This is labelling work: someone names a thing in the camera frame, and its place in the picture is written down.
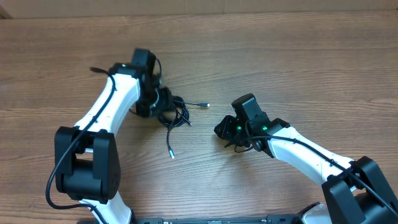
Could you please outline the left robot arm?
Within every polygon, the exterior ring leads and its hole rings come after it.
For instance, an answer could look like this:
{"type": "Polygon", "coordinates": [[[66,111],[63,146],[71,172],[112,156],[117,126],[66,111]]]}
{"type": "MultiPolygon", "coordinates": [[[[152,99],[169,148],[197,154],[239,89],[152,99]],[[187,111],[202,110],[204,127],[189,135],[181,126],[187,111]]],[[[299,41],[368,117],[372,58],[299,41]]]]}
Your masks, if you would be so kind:
{"type": "Polygon", "coordinates": [[[94,105],[71,128],[55,133],[55,167],[47,182],[47,203],[58,210],[86,207],[95,223],[135,223],[134,212],[119,193],[121,166],[116,135],[131,108],[142,118],[173,110],[172,94],[154,73],[160,63],[150,50],[136,49],[129,63],[108,70],[94,105]]]}

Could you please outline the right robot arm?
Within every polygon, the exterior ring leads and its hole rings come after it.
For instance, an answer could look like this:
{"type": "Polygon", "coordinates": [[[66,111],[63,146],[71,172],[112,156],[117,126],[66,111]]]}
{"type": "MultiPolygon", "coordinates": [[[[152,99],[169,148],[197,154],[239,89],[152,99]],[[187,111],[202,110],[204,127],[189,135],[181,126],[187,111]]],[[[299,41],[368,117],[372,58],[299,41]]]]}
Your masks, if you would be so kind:
{"type": "Polygon", "coordinates": [[[295,167],[322,188],[325,203],[298,214],[299,223],[397,223],[397,197],[378,164],[331,152],[302,136],[288,122],[270,120],[252,93],[231,104],[214,128],[227,146],[255,150],[295,167]]]}

